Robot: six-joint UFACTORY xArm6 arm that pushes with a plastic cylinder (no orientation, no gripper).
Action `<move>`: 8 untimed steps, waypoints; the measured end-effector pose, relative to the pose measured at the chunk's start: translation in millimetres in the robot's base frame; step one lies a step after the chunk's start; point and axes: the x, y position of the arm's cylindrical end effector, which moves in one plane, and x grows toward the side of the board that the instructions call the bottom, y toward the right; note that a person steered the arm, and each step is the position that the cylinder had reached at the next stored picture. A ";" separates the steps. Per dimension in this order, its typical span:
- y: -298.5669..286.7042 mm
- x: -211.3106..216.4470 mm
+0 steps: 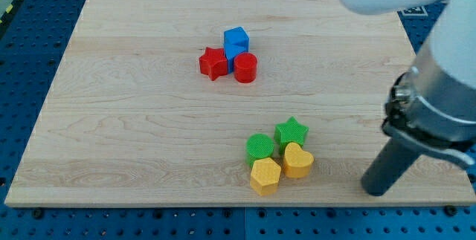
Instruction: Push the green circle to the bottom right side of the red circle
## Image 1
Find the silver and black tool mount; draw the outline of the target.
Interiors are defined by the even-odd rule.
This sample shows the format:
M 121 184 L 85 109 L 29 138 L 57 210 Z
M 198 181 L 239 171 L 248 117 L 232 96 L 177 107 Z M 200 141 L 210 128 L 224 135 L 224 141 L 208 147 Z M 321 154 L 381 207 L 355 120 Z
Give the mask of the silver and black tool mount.
M 411 67 L 393 84 L 382 131 L 417 155 L 446 160 L 461 169 L 475 165 L 475 87 L 451 75 L 428 37 Z

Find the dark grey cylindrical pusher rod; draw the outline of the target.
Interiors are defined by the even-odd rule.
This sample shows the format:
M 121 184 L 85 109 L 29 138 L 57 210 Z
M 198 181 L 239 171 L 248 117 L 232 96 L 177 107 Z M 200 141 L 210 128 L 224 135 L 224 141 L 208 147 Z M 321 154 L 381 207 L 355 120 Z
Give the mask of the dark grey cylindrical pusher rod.
M 419 156 L 420 153 L 391 138 L 361 177 L 362 188 L 373 196 L 384 195 Z

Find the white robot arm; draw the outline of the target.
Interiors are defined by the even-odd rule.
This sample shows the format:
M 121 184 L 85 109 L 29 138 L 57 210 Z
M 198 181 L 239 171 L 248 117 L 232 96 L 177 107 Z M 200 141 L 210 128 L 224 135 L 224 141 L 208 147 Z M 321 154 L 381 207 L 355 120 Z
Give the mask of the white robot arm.
M 467 152 L 475 144 L 475 0 L 340 1 L 365 15 L 446 3 L 390 90 L 382 124 L 389 140 L 362 176 L 363 189 L 384 195 L 421 155 L 472 166 Z

